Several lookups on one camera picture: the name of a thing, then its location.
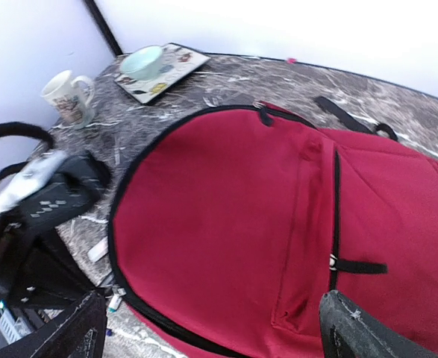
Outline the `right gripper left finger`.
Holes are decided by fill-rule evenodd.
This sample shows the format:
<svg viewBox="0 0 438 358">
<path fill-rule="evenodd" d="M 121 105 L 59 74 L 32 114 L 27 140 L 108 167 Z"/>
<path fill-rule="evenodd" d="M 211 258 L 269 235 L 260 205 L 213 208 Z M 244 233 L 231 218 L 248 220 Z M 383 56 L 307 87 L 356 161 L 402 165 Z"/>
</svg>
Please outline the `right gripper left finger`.
<svg viewBox="0 0 438 358">
<path fill-rule="evenodd" d="M 101 357 L 106 328 L 105 299 L 92 291 L 39 330 L 0 349 L 0 357 Z"/>
</svg>

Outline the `red student backpack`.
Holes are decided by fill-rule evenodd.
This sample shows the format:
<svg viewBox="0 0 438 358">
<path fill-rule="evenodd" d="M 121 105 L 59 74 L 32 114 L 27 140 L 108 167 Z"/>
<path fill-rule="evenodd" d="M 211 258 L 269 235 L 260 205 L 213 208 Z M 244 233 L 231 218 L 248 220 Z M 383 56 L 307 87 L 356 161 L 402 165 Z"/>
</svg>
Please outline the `red student backpack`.
<svg viewBox="0 0 438 358">
<path fill-rule="evenodd" d="M 108 248 L 125 302 L 190 357 L 321 357 L 333 289 L 438 355 L 438 160 L 395 134 L 200 110 L 131 161 Z"/>
</svg>

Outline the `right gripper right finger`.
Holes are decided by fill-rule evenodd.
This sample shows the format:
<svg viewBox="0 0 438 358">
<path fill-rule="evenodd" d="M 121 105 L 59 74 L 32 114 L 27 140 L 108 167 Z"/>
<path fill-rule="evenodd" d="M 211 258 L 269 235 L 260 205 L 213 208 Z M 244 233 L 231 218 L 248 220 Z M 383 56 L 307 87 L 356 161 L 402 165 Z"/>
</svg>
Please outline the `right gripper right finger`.
<svg viewBox="0 0 438 358">
<path fill-rule="evenodd" d="M 343 293 L 325 293 L 319 304 L 325 357 L 437 357 L 384 326 Z"/>
</svg>

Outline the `pastel pink yellow highlighter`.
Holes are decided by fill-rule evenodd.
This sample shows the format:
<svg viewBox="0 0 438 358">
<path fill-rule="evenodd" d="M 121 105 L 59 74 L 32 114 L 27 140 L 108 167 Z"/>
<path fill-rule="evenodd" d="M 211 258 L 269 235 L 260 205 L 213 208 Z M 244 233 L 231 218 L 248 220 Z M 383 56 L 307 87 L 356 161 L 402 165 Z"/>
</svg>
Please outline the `pastel pink yellow highlighter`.
<svg viewBox="0 0 438 358">
<path fill-rule="evenodd" d="M 103 238 L 96 243 L 88 252 L 87 256 L 92 263 L 98 262 L 108 252 L 107 238 Z"/>
</svg>

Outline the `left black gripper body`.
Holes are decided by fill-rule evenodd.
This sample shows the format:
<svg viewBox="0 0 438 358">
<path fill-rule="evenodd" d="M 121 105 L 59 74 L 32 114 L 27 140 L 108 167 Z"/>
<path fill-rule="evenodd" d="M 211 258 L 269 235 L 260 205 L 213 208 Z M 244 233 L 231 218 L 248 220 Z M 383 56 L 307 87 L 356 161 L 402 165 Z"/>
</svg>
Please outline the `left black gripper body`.
<svg viewBox="0 0 438 358">
<path fill-rule="evenodd" d="M 0 192 L 0 301 L 63 309 L 96 290 L 56 228 L 91 210 L 109 185 L 109 167 L 89 151 L 51 151 L 16 173 Z"/>
</svg>

